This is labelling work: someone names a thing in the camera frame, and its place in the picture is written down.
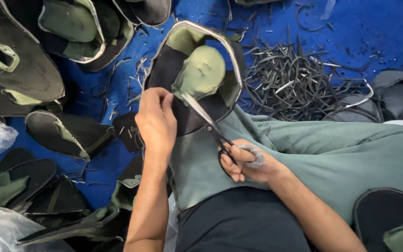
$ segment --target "forearm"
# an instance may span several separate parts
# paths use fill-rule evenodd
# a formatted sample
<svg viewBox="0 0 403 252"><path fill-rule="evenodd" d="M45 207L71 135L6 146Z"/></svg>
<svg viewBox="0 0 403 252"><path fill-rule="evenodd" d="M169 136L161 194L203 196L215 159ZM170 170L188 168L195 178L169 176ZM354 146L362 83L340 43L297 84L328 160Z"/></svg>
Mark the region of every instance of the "forearm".
<svg viewBox="0 0 403 252"><path fill-rule="evenodd" d="M165 179L167 162L167 156L146 151L125 251L163 250L169 218Z"/></svg>
<svg viewBox="0 0 403 252"><path fill-rule="evenodd" d="M295 215L306 236L320 251L366 251L349 225L291 171L287 169L275 174L268 184Z"/></svg>

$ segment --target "black shirt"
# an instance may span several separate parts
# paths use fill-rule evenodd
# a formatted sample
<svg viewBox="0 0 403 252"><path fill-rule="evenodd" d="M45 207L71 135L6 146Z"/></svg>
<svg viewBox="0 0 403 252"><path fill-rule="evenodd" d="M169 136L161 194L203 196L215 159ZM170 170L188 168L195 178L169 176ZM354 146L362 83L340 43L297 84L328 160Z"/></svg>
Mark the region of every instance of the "black shirt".
<svg viewBox="0 0 403 252"><path fill-rule="evenodd" d="M236 187L179 215L175 252L310 252L292 213L272 191Z"/></svg>

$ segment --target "blue tarp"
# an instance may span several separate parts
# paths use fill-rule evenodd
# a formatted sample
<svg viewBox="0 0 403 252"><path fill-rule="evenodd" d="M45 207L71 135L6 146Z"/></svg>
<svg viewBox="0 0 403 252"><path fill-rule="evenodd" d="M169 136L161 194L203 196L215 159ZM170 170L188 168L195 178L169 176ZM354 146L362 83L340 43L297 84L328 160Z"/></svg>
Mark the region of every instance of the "blue tarp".
<svg viewBox="0 0 403 252"><path fill-rule="evenodd" d="M317 44L319 44L330 52L322 57L324 60L334 59L355 67L365 65L370 60L369 56L380 52L383 57L373 61L365 71L367 80L373 79L377 73L386 68L403 70L403 1L337 0L327 21L320 19L326 0L299 1L303 4L316 2L315 7L301 11L299 19L304 26L314 28L330 22L333 24L334 30L332 31L328 27L315 32L300 29L295 20L298 6L291 1L285 2L285 9L281 3L273 3L271 20L268 5L243 8L231 1L233 20L228 23L228 27L249 27L249 31L245 33L241 42L243 45L252 44L252 39L256 37L269 45L275 45L278 41L284 43L288 41L287 29L290 26L290 41L295 42L296 36L299 35L305 51L308 49L317 51ZM227 0L174 0L172 11L179 20L194 22L199 20L201 25L222 30L222 17L210 13L227 17L228 5ZM257 17L253 27L251 22L247 22L247 19L255 11L257 11ZM71 61L54 57L63 78L76 81L81 89L77 98L78 102L74 103L66 112L87 115L99 120L103 99L91 97L91 94L100 93L107 86L113 64L122 59L131 58L132 60L119 65L111 78L108 95L109 106L103 116L103 123L111 124L112 118L116 116L114 114L110 120L112 111L119 114L128 113L130 107L126 105L129 100L129 88L132 89L130 99L141 91L138 81L131 78L136 74L135 63L143 57L155 55L160 42L174 22L174 19L170 17L163 26L147 27L148 35L137 32L118 59L97 73L82 72ZM359 73L350 70L339 69L339 72L343 77L361 77ZM137 111L137 109L138 102L133 102L131 111ZM59 165L60 172L79 171L82 166L85 166L83 160L49 151L32 140L25 132L24 118L10 118L8 124L19 132L13 147L24 147L37 158L53 159ZM83 192L93 208L96 209L109 203L117 177L131 159L138 154L128 152L120 140L114 140L101 154L87 164L87 168L90 170L85 172L86 183L78 183L76 187ZM91 182L106 184L88 185Z"/></svg>

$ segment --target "teal pants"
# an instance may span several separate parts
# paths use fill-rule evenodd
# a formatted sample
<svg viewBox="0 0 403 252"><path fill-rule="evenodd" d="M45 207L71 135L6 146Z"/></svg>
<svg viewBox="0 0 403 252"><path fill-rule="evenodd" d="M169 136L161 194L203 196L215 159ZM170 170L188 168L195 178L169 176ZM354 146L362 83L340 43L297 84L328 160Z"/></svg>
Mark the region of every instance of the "teal pants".
<svg viewBox="0 0 403 252"><path fill-rule="evenodd" d="M354 202L368 189L403 191L403 126L265 118L236 106L218 125L229 139L248 140L285 164L346 222L352 223ZM234 182L222 171L217 152L204 129L177 138L170 166L179 210L233 187L269 190L250 179Z"/></svg>

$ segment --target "scissors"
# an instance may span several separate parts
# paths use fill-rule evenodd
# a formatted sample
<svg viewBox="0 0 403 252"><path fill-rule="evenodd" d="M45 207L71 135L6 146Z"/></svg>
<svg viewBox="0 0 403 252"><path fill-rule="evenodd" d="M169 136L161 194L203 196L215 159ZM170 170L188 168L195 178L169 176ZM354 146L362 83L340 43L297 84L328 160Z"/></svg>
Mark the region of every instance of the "scissors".
<svg viewBox="0 0 403 252"><path fill-rule="evenodd" d="M223 169L226 175L230 177L230 175L225 171L225 168L223 168L222 164L220 163L220 158L222 154L227 155L229 158L231 158L231 161L237 165L237 162L234 160L232 157L231 153L228 152L227 148L223 145L223 141L227 142L230 146L235 145L231 140L229 140L225 134L223 134L217 126L217 124L214 122L214 120L211 119L211 117L206 113L206 111L200 106L200 104L190 95L187 93L182 93L181 96L183 97L184 100L189 104L189 106L192 107L195 112L197 112L201 117L203 117L208 123L205 125L205 129L212 135L214 138L215 142L219 145L220 151L217 155L217 159L219 161L220 167Z"/></svg>

